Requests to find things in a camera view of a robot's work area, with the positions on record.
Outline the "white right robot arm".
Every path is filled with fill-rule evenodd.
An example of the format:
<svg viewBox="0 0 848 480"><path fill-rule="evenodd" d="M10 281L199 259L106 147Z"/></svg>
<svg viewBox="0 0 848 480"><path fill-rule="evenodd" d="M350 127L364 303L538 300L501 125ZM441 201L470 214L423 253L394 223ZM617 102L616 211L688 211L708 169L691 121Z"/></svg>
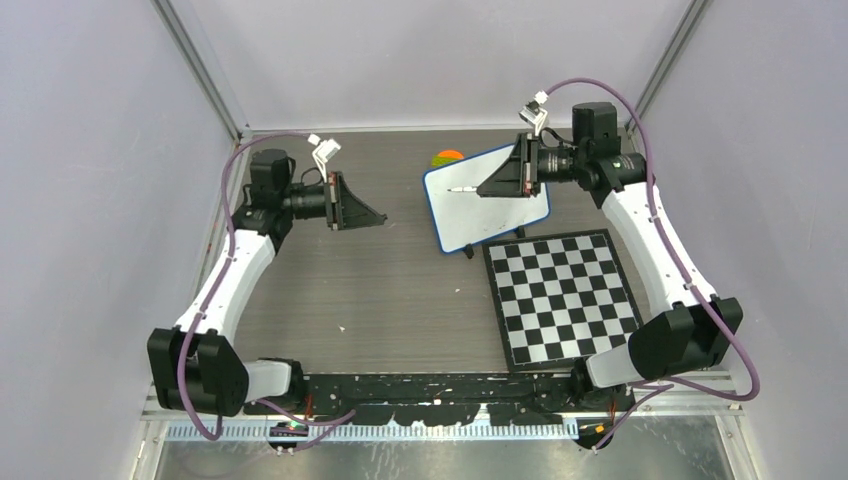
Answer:
<svg viewBox="0 0 848 480"><path fill-rule="evenodd" d="M688 256L661 208L645 157L623 153L615 106L575 105L572 139L557 147L540 138L547 116L540 101L519 114L533 132L517 136L506 160L475 187L476 194L534 197L544 184L576 182L624 240L649 297L650 320L623 345L578 361L570 385L574 403L596 410L613 386L720 364L743 310L737 299L717 294Z"/></svg>

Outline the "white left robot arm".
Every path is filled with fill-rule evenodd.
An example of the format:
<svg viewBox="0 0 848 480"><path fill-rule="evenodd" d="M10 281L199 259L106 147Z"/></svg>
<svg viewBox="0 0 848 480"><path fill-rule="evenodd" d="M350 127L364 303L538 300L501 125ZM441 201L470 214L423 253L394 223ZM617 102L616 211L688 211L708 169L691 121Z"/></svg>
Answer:
<svg viewBox="0 0 848 480"><path fill-rule="evenodd" d="M381 226L387 217L354 195L342 172L306 184L296 180L295 167L281 149L253 155L243 202L230 218L233 229L207 281L172 328L151 333L147 353L162 408L232 417L264 398L284 414L305 405L300 363L242 361L233 347L238 322L295 221L321 219L343 231Z"/></svg>

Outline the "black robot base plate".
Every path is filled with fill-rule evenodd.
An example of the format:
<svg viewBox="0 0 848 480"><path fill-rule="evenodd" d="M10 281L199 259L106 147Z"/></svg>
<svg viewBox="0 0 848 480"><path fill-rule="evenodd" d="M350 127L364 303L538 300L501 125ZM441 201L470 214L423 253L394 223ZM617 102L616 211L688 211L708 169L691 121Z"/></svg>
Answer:
<svg viewBox="0 0 848 480"><path fill-rule="evenodd" d="M566 413L609 420L635 400L624 387L578 394L564 373L311 374L267 402L316 421L353 410L351 423L466 426L480 414L494 426L553 425Z"/></svg>

